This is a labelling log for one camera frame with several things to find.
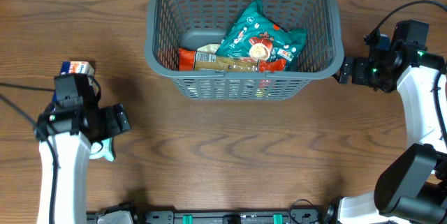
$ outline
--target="snack bag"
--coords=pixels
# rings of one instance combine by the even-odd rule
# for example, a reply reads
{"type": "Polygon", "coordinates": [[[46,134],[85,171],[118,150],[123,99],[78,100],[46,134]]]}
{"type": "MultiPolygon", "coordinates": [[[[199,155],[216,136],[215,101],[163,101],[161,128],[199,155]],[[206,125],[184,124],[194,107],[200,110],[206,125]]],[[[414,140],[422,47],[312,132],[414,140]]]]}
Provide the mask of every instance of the snack bag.
{"type": "Polygon", "coordinates": [[[264,17],[262,0],[254,0],[227,31],[216,55],[250,56],[269,62],[285,59],[286,70],[290,70],[305,46],[306,37],[306,29],[285,32],[264,17]]]}
{"type": "Polygon", "coordinates": [[[179,71],[188,70],[225,70],[233,72],[282,71],[286,60],[279,59],[268,63],[251,57],[218,57],[215,54],[179,49],[179,71]]]}

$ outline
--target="orange snack package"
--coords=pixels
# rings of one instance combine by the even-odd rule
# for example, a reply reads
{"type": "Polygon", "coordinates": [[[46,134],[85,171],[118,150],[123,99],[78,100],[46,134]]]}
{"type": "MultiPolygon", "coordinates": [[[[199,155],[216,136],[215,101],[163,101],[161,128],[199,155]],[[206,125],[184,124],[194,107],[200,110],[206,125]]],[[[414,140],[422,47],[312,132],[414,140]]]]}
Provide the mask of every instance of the orange snack package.
{"type": "Polygon", "coordinates": [[[179,70],[225,70],[233,72],[273,72],[283,71],[285,59],[273,62],[255,60],[251,57],[218,57],[214,54],[179,49],[179,70]]]}

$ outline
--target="gray plastic basket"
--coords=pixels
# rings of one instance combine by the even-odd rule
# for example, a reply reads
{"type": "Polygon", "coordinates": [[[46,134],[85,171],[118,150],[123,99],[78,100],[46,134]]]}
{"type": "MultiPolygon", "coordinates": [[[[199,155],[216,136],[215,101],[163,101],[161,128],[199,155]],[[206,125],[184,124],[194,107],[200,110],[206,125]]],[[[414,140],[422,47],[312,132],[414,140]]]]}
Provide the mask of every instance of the gray plastic basket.
{"type": "Polygon", "coordinates": [[[227,73],[177,71],[178,49],[220,43],[236,15],[253,0],[149,0],[147,63],[170,77],[189,98],[287,99],[311,80],[330,77],[344,51],[337,0],[263,0],[264,15],[283,29],[307,29],[307,44],[294,71],[227,73]]]}

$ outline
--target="teal object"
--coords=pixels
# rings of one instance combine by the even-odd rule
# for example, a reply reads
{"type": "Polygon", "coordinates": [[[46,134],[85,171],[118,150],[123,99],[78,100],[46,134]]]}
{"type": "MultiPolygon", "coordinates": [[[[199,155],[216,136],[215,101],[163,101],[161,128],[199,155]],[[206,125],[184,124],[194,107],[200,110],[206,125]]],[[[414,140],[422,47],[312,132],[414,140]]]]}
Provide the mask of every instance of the teal object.
{"type": "Polygon", "coordinates": [[[282,224],[282,214],[273,215],[273,224],[282,224]]]}
{"type": "Polygon", "coordinates": [[[227,31],[216,55],[269,62],[285,59],[285,70],[290,70],[305,46],[306,37],[306,29],[285,32],[263,15],[262,0],[254,0],[227,31]]]}
{"type": "Polygon", "coordinates": [[[91,145],[90,159],[98,159],[104,157],[106,160],[113,162],[115,152],[113,151],[113,138],[95,142],[91,145]]]}
{"type": "Polygon", "coordinates": [[[193,216],[192,215],[184,215],[183,216],[183,224],[193,224],[193,216]]]}

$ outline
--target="green chip bag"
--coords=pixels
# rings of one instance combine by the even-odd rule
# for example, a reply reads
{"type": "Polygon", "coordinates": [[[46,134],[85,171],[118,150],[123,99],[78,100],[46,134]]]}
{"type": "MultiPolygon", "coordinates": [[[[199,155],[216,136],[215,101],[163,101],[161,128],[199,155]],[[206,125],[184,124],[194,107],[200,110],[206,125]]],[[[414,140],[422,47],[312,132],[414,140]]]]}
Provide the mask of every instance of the green chip bag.
{"type": "Polygon", "coordinates": [[[305,29],[285,32],[263,15],[262,0],[254,0],[227,31],[216,55],[266,61],[285,59],[285,70],[290,70],[305,46],[306,36],[305,29]]]}

